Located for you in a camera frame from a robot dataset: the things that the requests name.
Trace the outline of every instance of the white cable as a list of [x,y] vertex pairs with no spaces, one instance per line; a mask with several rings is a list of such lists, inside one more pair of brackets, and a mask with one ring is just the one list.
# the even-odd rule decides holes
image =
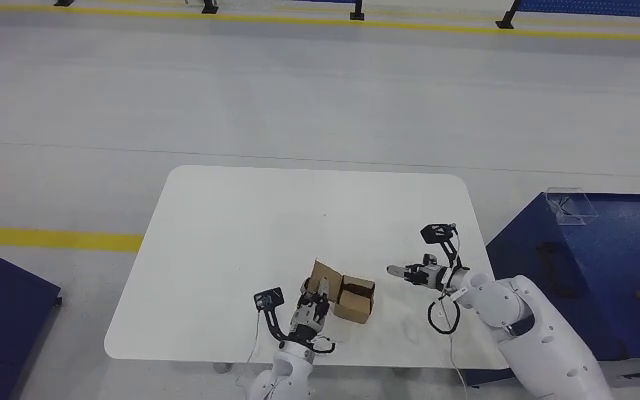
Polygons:
[[244,371],[247,368],[249,361],[251,361],[251,357],[253,357],[253,353],[256,351],[256,347],[258,347],[259,328],[260,328],[260,311],[258,311],[258,316],[256,317],[256,336],[253,338],[253,348],[251,349],[251,354],[249,354],[249,358],[247,358],[247,361],[244,364],[242,364],[242,372],[236,378],[236,387],[239,387],[242,389],[242,391],[244,392],[245,399],[247,398],[247,389],[244,386],[239,385],[238,382],[240,381],[240,378],[242,378],[242,376],[244,375]]
[[278,385],[280,384],[280,382],[282,382],[283,380],[285,380],[286,378],[288,378],[288,376],[283,376],[282,378],[280,378],[278,381],[276,381],[276,384],[273,385],[271,387],[271,389],[269,389],[269,392],[266,394],[266,396],[264,397],[265,400],[269,399],[271,400],[273,398],[274,393],[276,392],[276,388],[278,387]]
[[[451,323],[449,322],[449,316],[447,315],[447,310],[444,308],[444,303],[440,300],[440,306],[442,307],[442,312],[444,313],[444,318],[447,320],[447,326],[451,329]],[[451,360],[451,365],[455,368],[458,373],[458,377],[460,378],[460,382],[462,382],[462,388],[464,389],[464,398],[465,400],[469,399],[469,394],[467,393],[467,383],[464,381],[464,377],[462,376],[462,372],[460,372],[460,368],[456,365],[456,362],[453,360],[453,333],[451,335],[447,335],[449,337],[449,359]]]
[[[456,233],[456,239],[458,241],[458,248],[456,249],[456,259],[454,265],[460,261],[460,248],[462,247],[460,244],[460,235]],[[444,318],[447,320],[447,326],[451,329],[451,322],[449,322],[449,316],[447,315],[447,310],[444,308],[444,303],[442,302],[444,295],[444,287],[442,288],[442,292],[440,293],[440,307],[442,307],[442,312],[444,313]],[[464,398],[465,400],[469,399],[469,394],[467,392],[467,383],[464,381],[464,377],[462,376],[462,372],[460,372],[460,368],[456,365],[456,362],[453,360],[453,333],[449,336],[449,360],[451,360],[451,365],[455,368],[458,373],[458,377],[460,378],[460,382],[462,382],[462,388],[464,389]]]

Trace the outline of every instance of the blue barrier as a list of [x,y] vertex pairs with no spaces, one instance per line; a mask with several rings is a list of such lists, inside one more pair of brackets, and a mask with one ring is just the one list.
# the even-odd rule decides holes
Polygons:
[[522,0],[518,11],[640,17],[640,0]]

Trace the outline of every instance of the white table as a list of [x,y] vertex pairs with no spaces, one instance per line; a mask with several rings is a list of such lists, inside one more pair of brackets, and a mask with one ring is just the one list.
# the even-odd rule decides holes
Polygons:
[[[287,332],[314,259],[376,282],[369,321],[327,316],[338,341],[315,364],[451,367],[449,340],[427,323],[437,297],[387,275],[419,262],[420,229],[455,222],[461,258],[491,273],[465,184],[450,175],[183,166],[171,172],[105,338],[113,358],[246,362],[254,345],[253,294],[282,287]],[[446,326],[444,318],[436,323]],[[460,368],[506,368],[473,311],[454,335]],[[251,359],[271,363],[277,342],[260,317]]]

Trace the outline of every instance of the cardboard box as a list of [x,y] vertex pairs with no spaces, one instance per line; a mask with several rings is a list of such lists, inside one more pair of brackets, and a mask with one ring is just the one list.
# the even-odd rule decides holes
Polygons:
[[318,290],[322,278],[329,282],[329,301],[335,303],[333,314],[336,317],[359,324],[367,322],[373,310],[375,282],[342,275],[316,260],[309,278],[311,292]]

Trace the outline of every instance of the box flap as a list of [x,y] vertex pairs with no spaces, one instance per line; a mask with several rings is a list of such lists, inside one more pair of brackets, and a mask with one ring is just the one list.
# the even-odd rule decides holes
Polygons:
[[366,279],[355,278],[355,277],[349,276],[349,275],[345,275],[344,278],[343,278],[343,281],[342,281],[342,285],[343,286],[345,286],[345,285],[356,285],[356,286],[361,286],[362,288],[366,288],[366,289],[373,289],[373,287],[375,286],[375,282],[368,281]]
[[340,292],[340,284],[342,283],[342,275],[326,266],[320,261],[316,260],[313,264],[313,270],[311,271],[311,278],[309,278],[309,285],[307,290],[310,292],[317,292],[320,285],[320,279],[327,278],[329,281],[329,301],[334,303],[338,301],[338,294]]

